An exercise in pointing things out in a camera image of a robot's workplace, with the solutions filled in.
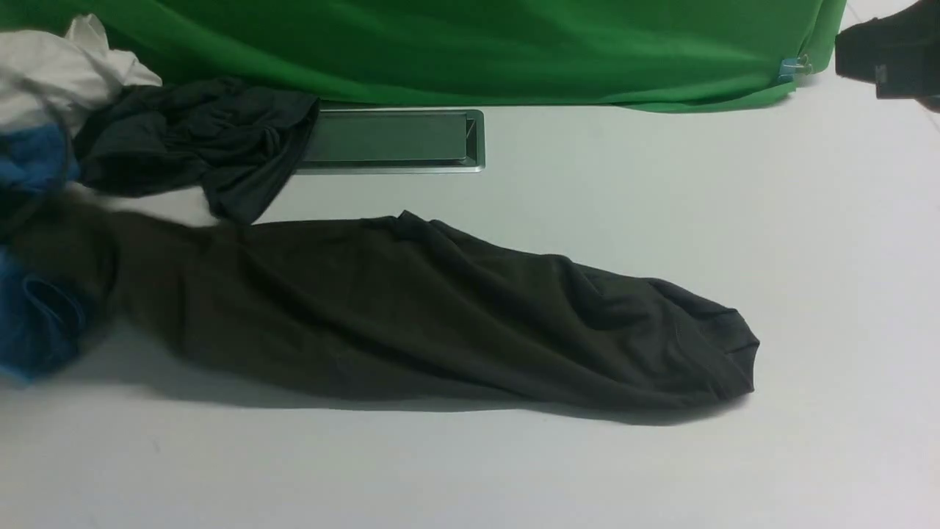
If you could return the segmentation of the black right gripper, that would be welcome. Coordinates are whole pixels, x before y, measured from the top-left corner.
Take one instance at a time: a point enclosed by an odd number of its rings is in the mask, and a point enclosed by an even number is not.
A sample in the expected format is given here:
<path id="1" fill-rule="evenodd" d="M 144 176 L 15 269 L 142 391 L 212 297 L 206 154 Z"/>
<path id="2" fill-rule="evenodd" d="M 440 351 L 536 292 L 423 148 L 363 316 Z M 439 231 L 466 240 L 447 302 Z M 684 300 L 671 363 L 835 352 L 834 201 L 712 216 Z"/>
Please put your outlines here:
<path id="1" fill-rule="evenodd" d="M 873 84 L 878 99 L 911 99 L 939 109 L 939 2 L 917 1 L 883 19 L 840 31 L 836 73 Z"/>

